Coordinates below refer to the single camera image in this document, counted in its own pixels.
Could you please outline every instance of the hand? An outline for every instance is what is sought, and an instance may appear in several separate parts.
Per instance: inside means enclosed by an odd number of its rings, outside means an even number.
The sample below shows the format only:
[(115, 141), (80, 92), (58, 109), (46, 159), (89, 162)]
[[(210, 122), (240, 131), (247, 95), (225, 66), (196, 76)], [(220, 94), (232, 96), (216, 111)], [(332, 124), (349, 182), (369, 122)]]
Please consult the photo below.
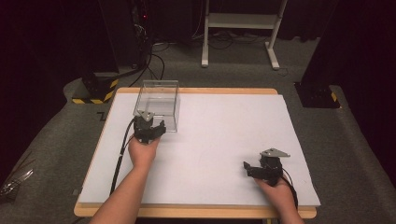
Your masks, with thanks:
[(146, 168), (149, 169), (152, 162), (154, 161), (157, 146), (160, 143), (160, 138), (156, 138), (150, 144), (142, 144), (135, 137), (129, 142), (128, 150), (131, 156), (132, 164), (134, 168)]
[(254, 179), (280, 214), (282, 223), (304, 223), (294, 205), (293, 195), (285, 180), (279, 178), (271, 187), (264, 180)]

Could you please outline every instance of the transparent container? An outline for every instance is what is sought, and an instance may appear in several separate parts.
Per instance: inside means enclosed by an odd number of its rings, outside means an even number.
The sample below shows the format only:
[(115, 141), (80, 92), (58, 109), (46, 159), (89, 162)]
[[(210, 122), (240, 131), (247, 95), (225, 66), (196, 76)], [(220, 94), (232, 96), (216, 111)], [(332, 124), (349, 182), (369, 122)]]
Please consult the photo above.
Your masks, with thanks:
[(138, 111), (154, 113), (153, 127), (163, 120), (166, 131), (176, 133), (179, 108), (177, 80), (143, 80), (134, 107), (134, 116), (140, 115)]

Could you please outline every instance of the metal bracket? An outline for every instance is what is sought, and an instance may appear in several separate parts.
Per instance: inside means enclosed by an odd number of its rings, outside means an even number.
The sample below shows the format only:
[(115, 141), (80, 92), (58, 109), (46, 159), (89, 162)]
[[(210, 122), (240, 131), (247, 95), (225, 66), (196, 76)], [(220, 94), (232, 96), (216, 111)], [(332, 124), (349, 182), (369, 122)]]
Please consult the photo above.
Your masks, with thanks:
[(290, 154), (272, 147), (270, 149), (262, 151), (260, 155), (264, 157), (290, 157)]
[(152, 118), (154, 118), (154, 113), (148, 112), (148, 111), (143, 111), (143, 110), (137, 110), (137, 113), (144, 119), (145, 121), (150, 121)]

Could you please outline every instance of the shelf leg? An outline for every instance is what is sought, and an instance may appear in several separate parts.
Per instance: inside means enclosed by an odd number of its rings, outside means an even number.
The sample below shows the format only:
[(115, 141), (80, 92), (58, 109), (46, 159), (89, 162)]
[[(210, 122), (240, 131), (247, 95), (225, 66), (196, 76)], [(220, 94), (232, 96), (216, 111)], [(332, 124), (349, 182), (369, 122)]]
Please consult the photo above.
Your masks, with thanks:
[(275, 21), (275, 24), (274, 24), (274, 30), (273, 30), (273, 32), (271, 34), (270, 41), (269, 42), (265, 42), (265, 48), (267, 49), (268, 56), (269, 56), (270, 61), (271, 61), (271, 65), (272, 65), (274, 70), (278, 70), (279, 67), (280, 67), (279, 63), (277, 62), (277, 58), (275, 56), (274, 44), (275, 44), (277, 32), (279, 31), (280, 23), (282, 22), (283, 12), (285, 11), (285, 7), (286, 7), (287, 3), (288, 3), (288, 0), (282, 0), (282, 3), (280, 4), (280, 9), (279, 9), (279, 11), (277, 13), (276, 21)]
[(202, 67), (209, 66), (209, 47), (207, 44), (209, 33), (209, 0), (206, 0), (206, 10), (205, 10), (205, 28), (204, 28), (204, 44), (202, 47)]

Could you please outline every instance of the gray carpet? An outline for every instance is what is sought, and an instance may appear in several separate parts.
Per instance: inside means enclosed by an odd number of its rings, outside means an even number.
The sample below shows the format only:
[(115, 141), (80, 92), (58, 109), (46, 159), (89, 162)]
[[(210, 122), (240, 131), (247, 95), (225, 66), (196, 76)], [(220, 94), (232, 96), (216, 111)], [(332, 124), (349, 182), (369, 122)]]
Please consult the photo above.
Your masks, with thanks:
[[(306, 223), (396, 223), (396, 191), (369, 148), (351, 114), (343, 91), (331, 86), (342, 108), (303, 108), (293, 87), (300, 81), (318, 41), (277, 40), (281, 69), (272, 70), (263, 42), (209, 49), (209, 67), (201, 67), (201, 46), (166, 44), (154, 47), (165, 62), (163, 79), (181, 87), (275, 88), (284, 95), (322, 206)], [(223, 42), (211, 41), (217, 48)], [(158, 77), (161, 62), (150, 68)], [(129, 86), (137, 75), (120, 79)], [(150, 79), (146, 72), (140, 80)], [(20, 162), (29, 163), (14, 176), (33, 168), (14, 203), (0, 204), (0, 223), (88, 223), (73, 209), (110, 104), (70, 102), (79, 80), (64, 87), (68, 103), (37, 135)], [(261, 223), (260, 220), (138, 219), (138, 223)]]

